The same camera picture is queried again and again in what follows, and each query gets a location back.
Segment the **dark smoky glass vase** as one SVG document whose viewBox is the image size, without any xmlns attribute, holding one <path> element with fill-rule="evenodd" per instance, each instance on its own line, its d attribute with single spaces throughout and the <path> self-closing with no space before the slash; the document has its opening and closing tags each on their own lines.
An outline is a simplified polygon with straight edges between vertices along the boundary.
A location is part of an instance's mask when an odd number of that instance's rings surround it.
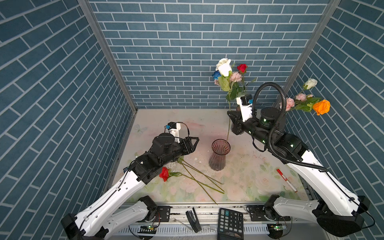
<svg viewBox="0 0 384 240">
<path fill-rule="evenodd" d="M 224 139 L 217 139 L 212 143 L 212 154 L 209 158 L 209 166 L 214 171 L 221 171 L 226 166 L 226 156 L 231 146 Z"/>
</svg>

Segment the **blue rose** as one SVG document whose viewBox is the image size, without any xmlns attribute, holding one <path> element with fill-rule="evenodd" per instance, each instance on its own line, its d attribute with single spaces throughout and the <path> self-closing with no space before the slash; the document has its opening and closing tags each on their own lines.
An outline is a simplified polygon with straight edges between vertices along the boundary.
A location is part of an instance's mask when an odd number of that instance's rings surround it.
<svg viewBox="0 0 384 240">
<path fill-rule="evenodd" d="M 221 77 L 221 73 L 220 71 L 215 71 L 213 74 L 212 74 L 212 77 L 214 80 L 218 80 L 219 77 Z"/>
</svg>

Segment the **small red rose stem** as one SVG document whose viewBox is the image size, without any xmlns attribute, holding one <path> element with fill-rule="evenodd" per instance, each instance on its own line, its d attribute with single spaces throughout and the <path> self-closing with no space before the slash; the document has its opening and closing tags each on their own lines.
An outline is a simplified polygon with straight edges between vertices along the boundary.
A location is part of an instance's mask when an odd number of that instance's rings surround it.
<svg viewBox="0 0 384 240">
<path fill-rule="evenodd" d="M 247 68 L 248 66 L 246 64 L 240 64 L 237 66 L 238 72 L 242 75 L 247 72 Z"/>
</svg>

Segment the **white rose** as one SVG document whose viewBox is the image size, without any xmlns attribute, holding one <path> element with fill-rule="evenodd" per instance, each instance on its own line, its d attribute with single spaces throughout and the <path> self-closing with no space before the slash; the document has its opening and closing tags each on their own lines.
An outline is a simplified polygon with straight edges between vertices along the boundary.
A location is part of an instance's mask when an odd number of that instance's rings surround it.
<svg viewBox="0 0 384 240">
<path fill-rule="evenodd" d="M 223 58 L 216 64 L 216 70 L 213 73 L 215 85 L 227 93 L 226 100 L 231 108 L 231 100 L 233 96 L 237 96 L 237 90 L 233 90 L 235 83 L 242 80 L 242 75 L 239 72 L 233 72 L 231 59 Z"/>
<path fill-rule="evenodd" d="M 301 94 L 304 93 L 304 91 L 306 90 L 310 90 L 312 88 L 314 88 L 316 85 L 318 84 L 318 81 L 316 79 L 313 79 L 313 78 L 309 78 L 303 85 L 303 89 L 301 91 Z"/>
</svg>

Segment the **orange rose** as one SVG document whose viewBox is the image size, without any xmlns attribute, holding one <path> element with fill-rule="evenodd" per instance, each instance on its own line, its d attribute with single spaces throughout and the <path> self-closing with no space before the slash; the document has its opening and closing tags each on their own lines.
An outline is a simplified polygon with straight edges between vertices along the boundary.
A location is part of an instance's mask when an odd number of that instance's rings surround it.
<svg viewBox="0 0 384 240">
<path fill-rule="evenodd" d="M 328 100 L 321 100 L 320 98 L 309 98 L 301 103 L 298 109 L 308 113 L 315 111 L 315 113 L 320 116 L 330 111 L 331 103 Z"/>
</svg>

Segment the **large pink rose spray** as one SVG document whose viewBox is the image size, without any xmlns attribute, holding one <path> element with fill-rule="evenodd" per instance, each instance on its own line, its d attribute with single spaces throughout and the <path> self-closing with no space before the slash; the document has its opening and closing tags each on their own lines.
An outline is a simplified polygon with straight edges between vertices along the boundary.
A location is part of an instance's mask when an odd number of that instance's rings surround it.
<svg viewBox="0 0 384 240">
<path fill-rule="evenodd" d="M 220 86 L 221 90 L 226 92 L 226 100 L 231 102 L 235 100 L 237 97 L 241 97 L 246 94 L 247 86 L 249 83 L 253 83 L 255 81 L 252 80 L 250 82 L 246 82 L 244 75 L 239 72 L 230 72 L 228 77 L 219 77 L 218 80 L 214 80 L 215 85 Z"/>
</svg>

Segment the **pink rose stem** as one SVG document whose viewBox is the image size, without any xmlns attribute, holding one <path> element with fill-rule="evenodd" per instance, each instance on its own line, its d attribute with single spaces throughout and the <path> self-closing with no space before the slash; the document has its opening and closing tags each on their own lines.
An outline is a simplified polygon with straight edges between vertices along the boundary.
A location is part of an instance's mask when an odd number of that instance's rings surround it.
<svg viewBox="0 0 384 240">
<path fill-rule="evenodd" d="M 310 112 L 313 109 L 313 105 L 318 100 L 313 95 L 306 95 L 300 93 L 294 98 L 287 98 L 286 112 L 292 110 L 301 110 L 303 112 Z"/>
</svg>

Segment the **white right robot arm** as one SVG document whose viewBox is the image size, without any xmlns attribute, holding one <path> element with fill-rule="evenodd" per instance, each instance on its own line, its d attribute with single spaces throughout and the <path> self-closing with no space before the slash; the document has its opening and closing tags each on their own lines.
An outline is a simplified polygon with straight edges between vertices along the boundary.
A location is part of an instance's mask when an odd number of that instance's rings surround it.
<svg viewBox="0 0 384 240">
<path fill-rule="evenodd" d="M 235 135 L 249 134 L 264 149 L 298 173 L 318 194 L 318 200 L 290 200 L 271 195 L 263 207 L 267 219 L 296 217 L 318 223 L 326 232 L 345 237 L 364 229 L 363 213 L 371 204 L 365 196 L 357 196 L 341 184 L 318 161 L 308 146 L 296 135 L 284 131 L 286 117 L 278 120 L 280 110 L 266 107 L 254 118 L 252 106 L 242 111 L 228 111 Z"/>
</svg>

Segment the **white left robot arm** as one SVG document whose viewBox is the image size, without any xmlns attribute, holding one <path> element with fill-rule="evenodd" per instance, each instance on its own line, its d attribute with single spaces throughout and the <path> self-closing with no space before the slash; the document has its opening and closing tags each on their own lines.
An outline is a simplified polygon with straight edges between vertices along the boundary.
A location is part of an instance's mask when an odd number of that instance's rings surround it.
<svg viewBox="0 0 384 240">
<path fill-rule="evenodd" d="M 151 222 L 157 204 L 149 197 L 140 198 L 131 207 L 118 209 L 137 191 L 157 177 L 163 167 L 196 150 L 198 137 L 176 138 L 170 133 L 155 137 L 151 148 L 137 157 L 124 175 L 106 193 L 78 214 L 61 220 L 70 240 L 107 240 L 118 231 L 141 221 Z"/>
</svg>

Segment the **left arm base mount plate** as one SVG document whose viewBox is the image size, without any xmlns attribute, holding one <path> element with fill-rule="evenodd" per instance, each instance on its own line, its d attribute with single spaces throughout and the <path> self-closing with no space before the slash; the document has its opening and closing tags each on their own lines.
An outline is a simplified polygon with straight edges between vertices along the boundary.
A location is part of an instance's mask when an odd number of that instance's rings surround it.
<svg viewBox="0 0 384 240">
<path fill-rule="evenodd" d="M 170 221 L 171 207 L 170 206 L 158 206 L 155 213 L 156 223 L 168 223 Z"/>
</svg>

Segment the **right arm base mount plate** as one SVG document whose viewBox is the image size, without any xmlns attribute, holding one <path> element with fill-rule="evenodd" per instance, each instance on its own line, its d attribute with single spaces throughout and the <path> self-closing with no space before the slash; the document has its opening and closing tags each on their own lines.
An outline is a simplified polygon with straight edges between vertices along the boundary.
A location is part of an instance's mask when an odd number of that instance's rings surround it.
<svg viewBox="0 0 384 240">
<path fill-rule="evenodd" d="M 247 205 L 246 211 L 249 213 L 252 222 L 267 221 L 264 206 L 262 205 Z"/>
</svg>

